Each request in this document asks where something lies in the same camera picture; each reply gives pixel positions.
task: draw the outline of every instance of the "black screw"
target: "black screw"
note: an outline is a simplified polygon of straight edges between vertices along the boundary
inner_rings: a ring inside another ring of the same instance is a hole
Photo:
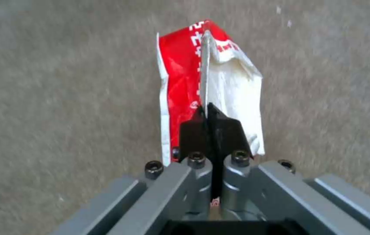
[[[201,152],[192,152],[188,155],[188,165],[194,169],[201,169],[205,165],[205,156]]]
[[[278,160],[278,163],[281,164],[283,167],[285,167],[289,172],[291,172],[292,174],[295,174],[295,165],[287,160],[287,159],[280,159]]]
[[[144,167],[146,178],[155,180],[163,172],[163,164],[159,161],[150,161]]]
[[[250,156],[246,151],[236,150],[231,154],[231,163],[238,167],[246,167],[249,165]]]
[[[179,147],[172,148],[172,158],[179,160]]]

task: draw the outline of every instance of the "snack wrapper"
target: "snack wrapper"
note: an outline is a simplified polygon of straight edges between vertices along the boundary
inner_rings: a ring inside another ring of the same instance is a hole
[[[159,37],[161,146],[163,164],[179,145],[179,127],[199,105],[213,103],[238,119],[253,155],[264,155],[260,112],[262,75],[240,47],[210,20]]]

